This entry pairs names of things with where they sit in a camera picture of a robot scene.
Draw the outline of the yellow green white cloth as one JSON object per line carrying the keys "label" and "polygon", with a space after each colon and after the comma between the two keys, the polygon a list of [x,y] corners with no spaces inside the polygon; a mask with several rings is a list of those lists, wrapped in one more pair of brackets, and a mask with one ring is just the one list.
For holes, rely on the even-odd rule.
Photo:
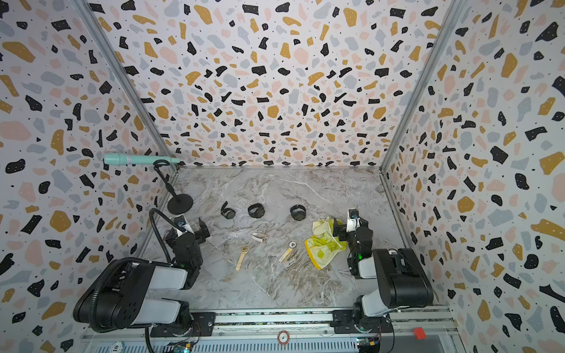
{"label": "yellow green white cloth", "polygon": [[316,269],[322,270],[338,253],[346,250],[347,242],[340,241],[333,235],[333,231],[341,225],[343,222],[330,218],[313,222],[313,235],[304,242],[304,245]]}

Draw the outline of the black digital watch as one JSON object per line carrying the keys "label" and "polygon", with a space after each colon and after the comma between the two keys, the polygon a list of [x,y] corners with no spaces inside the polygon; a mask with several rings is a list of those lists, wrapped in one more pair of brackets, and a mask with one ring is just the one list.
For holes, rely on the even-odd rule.
{"label": "black digital watch", "polygon": [[306,208],[301,204],[296,204],[290,208],[290,214],[292,219],[301,222],[305,220],[307,216]]}

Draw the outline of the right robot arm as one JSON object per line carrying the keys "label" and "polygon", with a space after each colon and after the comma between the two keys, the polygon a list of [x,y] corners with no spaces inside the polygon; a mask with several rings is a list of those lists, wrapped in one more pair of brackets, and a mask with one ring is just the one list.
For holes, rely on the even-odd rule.
{"label": "right robot arm", "polygon": [[353,308],[333,311],[330,326],[336,333],[377,332],[391,311],[433,304],[431,282],[415,252],[409,248],[374,249],[373,231],[358,210],[348,210],[347,223],[335,226],[333,235],[350,248],[350,274],[378,284],[375,291],[359,296]]}

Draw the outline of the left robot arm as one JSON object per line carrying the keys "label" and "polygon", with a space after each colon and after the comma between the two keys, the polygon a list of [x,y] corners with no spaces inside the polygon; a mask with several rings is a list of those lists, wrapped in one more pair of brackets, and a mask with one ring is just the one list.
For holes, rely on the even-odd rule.
{"label": "left robot arm", "polygon": [[157,236],[163,262],[124,257],[112,260],[75,304],[73,318],[98,333],[119,329],[167,330],[185,335],[198,326],[187,302],[152,299],[150,291],[184,291],[192,288],[204,263],[201,244],[210,232],[200,218],[168,218],[171,229]]}

